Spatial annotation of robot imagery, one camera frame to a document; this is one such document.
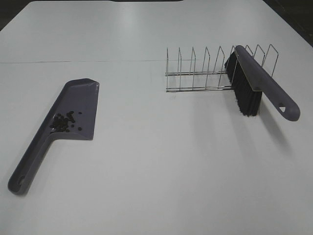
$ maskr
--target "dustpan handle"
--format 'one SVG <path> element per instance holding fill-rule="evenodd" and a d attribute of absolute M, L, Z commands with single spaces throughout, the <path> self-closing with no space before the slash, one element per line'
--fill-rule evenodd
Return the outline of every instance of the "dustpan handle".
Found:
<path fill-rule="evenodd" d="M 9 190 L 16 195 L 28 191 L 45 153 L 54 140 L 54 134 L 48 137 L 44 135 L 47 124 L 46 120 L 42 123 L 8 182 Z"/>
<path fill-rule="evenodd" d="M 297 121 L 300 109 L 294 100 L 274 81 L 243 46 L 236 46 L 238 62 L 254 91 L 262 91 L 277 111 L 289 121 Z"/>

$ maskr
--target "brush handle hole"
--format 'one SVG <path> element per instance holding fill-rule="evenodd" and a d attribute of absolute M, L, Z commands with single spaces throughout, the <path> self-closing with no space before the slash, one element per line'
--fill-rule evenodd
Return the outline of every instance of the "brush handle hole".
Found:
<path fill-rule="evenodd" d="M 279 109 L 280 109 L 282 112 L 284 112 L 284 111 L 286 110 L 286 107 L 285 107 L 284 104 L 279 103 L 278 106 L 279 106 Z"/>

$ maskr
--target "dark background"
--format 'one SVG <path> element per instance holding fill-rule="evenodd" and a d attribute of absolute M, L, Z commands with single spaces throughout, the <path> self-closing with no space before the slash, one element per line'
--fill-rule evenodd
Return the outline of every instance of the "dark background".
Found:
<path fill-rule="evenodd" d="M 293 27 L 309 44 L 311 44 L 311 46 L 313 46 L 313 0 L 263 1 L 266 2 L 291 27 Z M 2 30 L 30 2 L 30 0 L 0 0 L 0 30 Z"/>

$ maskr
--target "brush bristles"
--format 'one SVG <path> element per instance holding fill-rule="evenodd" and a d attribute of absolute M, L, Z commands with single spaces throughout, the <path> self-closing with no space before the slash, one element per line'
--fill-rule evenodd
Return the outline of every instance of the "brush bristles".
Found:
<path fill-rule="evenodd" d="M 236 54 L 233 52 L 225 63 L 229 81 L 232 82 L 237 103 L 242 112 L 246 116 L 256 116 L 260 107 L 262 92 L 254 92 L 242 70 L 239 62 L 237 62 Z"/>

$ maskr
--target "metal wire rack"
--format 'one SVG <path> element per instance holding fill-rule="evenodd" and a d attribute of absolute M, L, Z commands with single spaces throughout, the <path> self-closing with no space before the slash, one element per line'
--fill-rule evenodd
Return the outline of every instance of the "metal wire rack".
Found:
<path fill-rule="evenodd" d="M 279 56 L 276 48 L 272 44 L 270 44 L 266 53 L 259 44 L 256 46 L 254 52 L 251 50 L 249 45 L 246 45 L 245 48 L 253 58 L 255 58 L 257 54 L 261 53 L 262 60 L 259 62 L 259 64 L 262 67 L 264 66 L 265 61 L 268 58 L 268 52 L 270 51 L 270 49 L 272 49 L 274 53 L 276 53 L 276 56 L 274 58 L 274 67 L 271 72 L 271 76 L 273 76 Z M 234 49 L 235 46 L 232 46 L 229 55 L 234 52 Z M 210 70 L 211 54 L 207 47 L 205 47 L 203 61 L 197 60 L 196 53 L 193 47 L 191 51 L 191 59 L 183 60 L 179 47 L 178 59 L 169 60 L 169 50 L 167 48 L 165 71 L 166 92 L 232 90 L 232 80 L 231 82 L 229 81 L 226 73 L 226 68 L 228 66 L 228 62 L 226 61 L 228 58 L 229 56 L 225 58 L 224 50 L 221 46 L 219 46 L 214 67 L 212 70 Z"/>

